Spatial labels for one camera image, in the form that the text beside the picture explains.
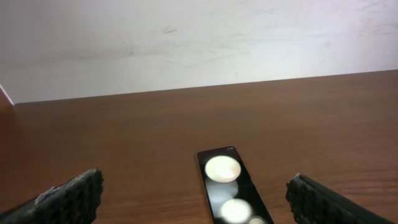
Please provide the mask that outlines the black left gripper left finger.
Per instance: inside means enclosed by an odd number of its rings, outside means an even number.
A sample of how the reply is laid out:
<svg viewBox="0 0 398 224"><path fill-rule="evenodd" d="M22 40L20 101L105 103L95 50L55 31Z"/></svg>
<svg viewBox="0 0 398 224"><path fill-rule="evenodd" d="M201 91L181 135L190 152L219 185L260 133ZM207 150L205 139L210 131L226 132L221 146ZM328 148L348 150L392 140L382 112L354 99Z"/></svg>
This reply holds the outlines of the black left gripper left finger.
<svg viewBox="0 0 398 224"><path fill-rule="evenodd" d="M101 204L103 173L88 169L79 176L1 214L1 224L87 223Z"/></svg>

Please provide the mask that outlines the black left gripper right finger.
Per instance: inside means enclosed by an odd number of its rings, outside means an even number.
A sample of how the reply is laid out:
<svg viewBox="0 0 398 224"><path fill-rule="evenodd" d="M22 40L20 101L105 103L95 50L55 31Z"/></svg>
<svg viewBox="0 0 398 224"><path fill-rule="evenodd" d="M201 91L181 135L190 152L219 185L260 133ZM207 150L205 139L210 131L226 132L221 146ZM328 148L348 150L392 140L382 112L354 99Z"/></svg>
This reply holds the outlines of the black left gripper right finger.
<svg viewBox="0 0 398 224"><path fill-rule="evenodd" d="M393 224L305 175L294 175L286 187L298 224Z"/></svg>

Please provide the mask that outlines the black smartphone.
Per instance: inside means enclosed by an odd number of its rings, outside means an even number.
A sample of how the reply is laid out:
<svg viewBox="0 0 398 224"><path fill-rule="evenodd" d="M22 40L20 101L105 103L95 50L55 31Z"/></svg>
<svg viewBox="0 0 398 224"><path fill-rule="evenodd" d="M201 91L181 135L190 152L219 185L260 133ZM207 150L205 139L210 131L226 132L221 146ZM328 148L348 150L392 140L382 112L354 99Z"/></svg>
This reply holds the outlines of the black smartphone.
<svg viewBox="0 0 398 224"><path fill-rule="evenodd" d="M213 223L274 222L235 147L198 152L197 162Z"/></svg>

